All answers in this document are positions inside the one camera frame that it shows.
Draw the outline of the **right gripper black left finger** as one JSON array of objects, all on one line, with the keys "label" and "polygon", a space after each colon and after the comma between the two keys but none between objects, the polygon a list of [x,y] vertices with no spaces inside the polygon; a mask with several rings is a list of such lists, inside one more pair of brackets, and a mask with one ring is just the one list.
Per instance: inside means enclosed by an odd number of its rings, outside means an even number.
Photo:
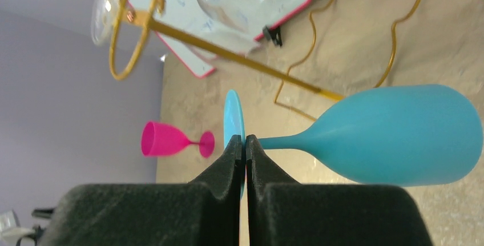
[{"label": "right gripper black left finger", "polygon": [[238,245],[241,137],[180,184],[84,184],[59,201],[40,245]]}]

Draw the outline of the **pink wine glass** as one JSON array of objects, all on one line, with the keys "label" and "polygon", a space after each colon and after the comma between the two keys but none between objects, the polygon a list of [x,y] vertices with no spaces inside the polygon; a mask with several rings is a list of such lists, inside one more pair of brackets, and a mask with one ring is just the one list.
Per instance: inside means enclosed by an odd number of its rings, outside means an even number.
[{"label": "pink wine glass", "polygon": [[210,157],[215,150],[215,137],[205,131],[193,141],[179,128],[160,122],[147,122],[142,131],[140,149],[144,156],[172,156],[190,145],[196,145],[202,157]]}]

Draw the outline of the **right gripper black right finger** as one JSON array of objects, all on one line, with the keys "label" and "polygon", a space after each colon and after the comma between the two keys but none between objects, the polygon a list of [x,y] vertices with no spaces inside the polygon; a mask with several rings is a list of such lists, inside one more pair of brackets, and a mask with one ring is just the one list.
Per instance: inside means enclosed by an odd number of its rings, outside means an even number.
[{"label": "right gripper black right finger", "polygon": [[301,184],[245,142],[251,245],[431,245],[413,198],[390,185]]}]

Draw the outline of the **light blue wine glass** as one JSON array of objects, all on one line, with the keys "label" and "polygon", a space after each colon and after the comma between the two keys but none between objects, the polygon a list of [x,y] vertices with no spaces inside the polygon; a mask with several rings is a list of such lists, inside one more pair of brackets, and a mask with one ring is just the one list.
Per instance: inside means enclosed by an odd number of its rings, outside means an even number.
[{"label": "light blue wine glass", "polygon": [[353,182],[415,187],[461,180],[477,165],[482,123],[471,101],[440,84],[375,88],[329,107],[304,131],[259,139]]}]

